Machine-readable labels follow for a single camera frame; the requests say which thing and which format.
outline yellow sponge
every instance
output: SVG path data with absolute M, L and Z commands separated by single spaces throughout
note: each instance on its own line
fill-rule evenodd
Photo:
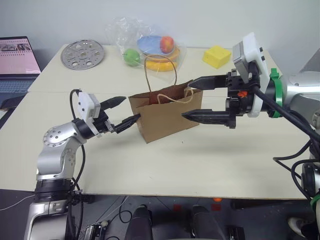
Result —
M 222 65 L 226 64 L 231 56 L 231 52 L 220 47 L 214 46 L 209 50 L 204 52 L 203 61 L 216 69 L 220 68 Z

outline metal disc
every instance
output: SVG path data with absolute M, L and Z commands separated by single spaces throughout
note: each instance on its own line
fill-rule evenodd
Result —
M 104 48 L 94 40 L 79 40 L 66 46 L 61 61 L 68 69 L 85 70 L 98 65 L 104 58 Z

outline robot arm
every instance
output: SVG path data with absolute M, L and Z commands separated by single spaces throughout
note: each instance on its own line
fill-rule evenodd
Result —
M 259 112 L 267 112 L 271 118 L 282 115 L 310 136 L 310 160 L 296 162 L 291 176 L 299 190 L 311 199 L 320 192 L 320 72 L 305 71 L 279 78 L 277 70 L 271 69 L 269 77 L 262 52 L 253 33 L 245 36 L 233 47 L 236 69 L 226 75 L 203 76 L 189 83 L 190 87 L 202 90 L 227 88 L 225 111 L 195 109 L 182 116 L 194 122 L 221 124 L 234 129 L 236 117 L 244 114 L 257 117 Z M 303 164 L 301 186 L 294 172 L 298 164 Z M 314 205 L 320 231 L 320 201 Z
M 103 133 L 120 133 L 132 126 L 139 114 L 113 125 L 104 110 L 116 107 L 125 97 L 114 97 L 99 103 L 93 94 L 78 93 L 78 111 L 83 119 L 49 129 L 43 137 L 43 149 L 37 160 L 35 201 L 29 207 L 25 240 L 76 239 L 67 226 L 72 198 L 76 195 L 71 179 L 76 152 L 88 139 Z

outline plastic bag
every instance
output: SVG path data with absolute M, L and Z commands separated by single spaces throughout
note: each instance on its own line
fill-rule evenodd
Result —
M 153 55 L 148 57 L 146 68 L 163 79 L 174 77 L 174 67 L 168 58 L 178 71 L 186 55 L 183 44 L 158 27 L 137 19 L 117 17 L 107 25 L 105 33 L 109 43 L 118 47 L 124 62 L 131 67 L 143 69 L 146 56 Z

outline paper bag handle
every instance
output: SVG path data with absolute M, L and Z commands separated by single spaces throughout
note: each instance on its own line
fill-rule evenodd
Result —
M 147 59 L 148 58 L 151 58 L 151 57 L 161 57 L 161 58 L 165 58 L 167 59 L 173 66 L 173 70 L 174 70 L 174 74 L 175 74 L 175 80 L 174 80 L 174 84 L 173 86 L 175 86 L 177 84 L 177 70 L 176 70 L 176 67 L 174 65 L 174 63 L 171 61 L 170 58 L 166 57 L 166 56 L 163 56 L 163 55 L 160 55 L 160 54 L 150 54 L 150 55 L 147 55 L 144 59 L 144 74 L 145 74 L 145 79 L 146 79 L 146 83 L 148 84 L 148 88 L 149 88 L 149 91 L 152 92 L 151 90 L 151 87 L 150 87 L 150 83 L 149 83 L 149 79 L 148 79 L 148 74 L 147 74 Z
M 173 102 L 175 102 L 175 103 L 188 104 L 188 103 L 190 103 L 190 102 L 192 101 L 192 99 L 194 98 L 194 91 L 193 91 L 193 89 L 192 89 L 191 87 L 186 87 L 186 88 L 184 89 L 184 97 L 185 97 L 185 98 L 187 97 L 187 95 L 188 95 L 189 92 L 191 92 L 191 97 L 190 97 L 190 99 L 189 99 L 188 101 L 174 100 L 174 99 L 172 99 L 171 97 L 168 97 L 167 95 L 164 95 L 164 94 L 161 94 L 161 93 L 156 96 L 156 99 L 158 100 L 158 104 L 161 104 L 161 102 L 160 102 L 160 97 L 164 97 L 164 98 L 169 99 L 170 101 L 173 101 Z

